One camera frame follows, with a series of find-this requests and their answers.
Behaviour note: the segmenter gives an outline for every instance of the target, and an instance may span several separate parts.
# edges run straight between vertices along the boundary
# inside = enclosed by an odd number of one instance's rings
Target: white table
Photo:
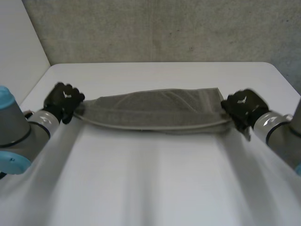
[[[52,66],[22,103],[58,82],[86,99],[133,91],[253,88],[280,113],[300,96],[267,63]],[[61,125],[23,175],[0,181],[2,226],[300,226],[301,178],[254,135],[172,136]]]

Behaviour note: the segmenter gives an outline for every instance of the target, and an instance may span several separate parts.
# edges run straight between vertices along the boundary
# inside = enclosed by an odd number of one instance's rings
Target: folded towel
[[[116,129],[216,133],[233,127],[221,101],[218,88],[160,89],[84,101],[74,115]]]

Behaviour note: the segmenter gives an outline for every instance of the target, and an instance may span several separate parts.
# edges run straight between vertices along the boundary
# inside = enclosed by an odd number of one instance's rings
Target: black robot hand
[[[229,95],[222,101],[222,108],[233,119],[238,131],[254,127],[256,121],[269,112],[267,104],[252,90],[245,89]]]
[[[85,95],[77,88],[59,82],[46,97],[43,110],[51,112],[59,121],[68,124],[74,110],[84,99]]]

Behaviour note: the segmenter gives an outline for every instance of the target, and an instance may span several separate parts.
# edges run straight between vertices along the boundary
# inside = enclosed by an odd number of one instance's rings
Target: concrete wall
[[[300,0],[23,0],[51,64],[264,61],[301,92]]]

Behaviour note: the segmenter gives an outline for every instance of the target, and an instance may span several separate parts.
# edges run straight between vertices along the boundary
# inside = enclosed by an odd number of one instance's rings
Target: white wall
[[[21,103],[50,67],[21,0],[0,0],[0,85]]]

